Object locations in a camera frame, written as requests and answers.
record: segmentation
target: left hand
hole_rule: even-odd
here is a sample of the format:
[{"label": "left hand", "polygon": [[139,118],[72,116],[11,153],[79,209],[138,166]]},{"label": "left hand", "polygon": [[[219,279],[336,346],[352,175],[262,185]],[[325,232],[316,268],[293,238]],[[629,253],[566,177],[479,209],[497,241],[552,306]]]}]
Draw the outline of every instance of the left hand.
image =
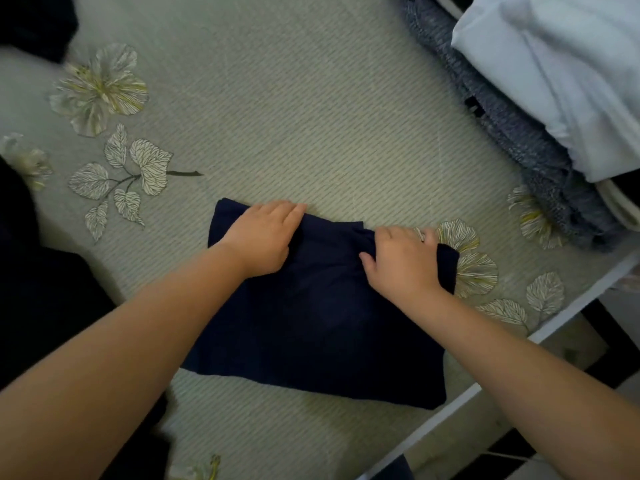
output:
[{"label": "left hand", "polygon": [[275,273],[289,255],[289,242],[307,204],[275,200],[244,211],[217,245],[227,246],[243,264],[245,277]]}]

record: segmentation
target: white fabric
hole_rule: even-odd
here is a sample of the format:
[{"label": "white fabric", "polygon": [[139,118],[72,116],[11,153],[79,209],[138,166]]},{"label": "white fabric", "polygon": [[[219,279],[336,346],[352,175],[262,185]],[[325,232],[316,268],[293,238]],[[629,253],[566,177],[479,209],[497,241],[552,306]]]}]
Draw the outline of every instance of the white fabric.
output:
[{"label": "white fabric", "polygon": [[475,0],[452,46],[597,182],[640,168],[640,0]]}]

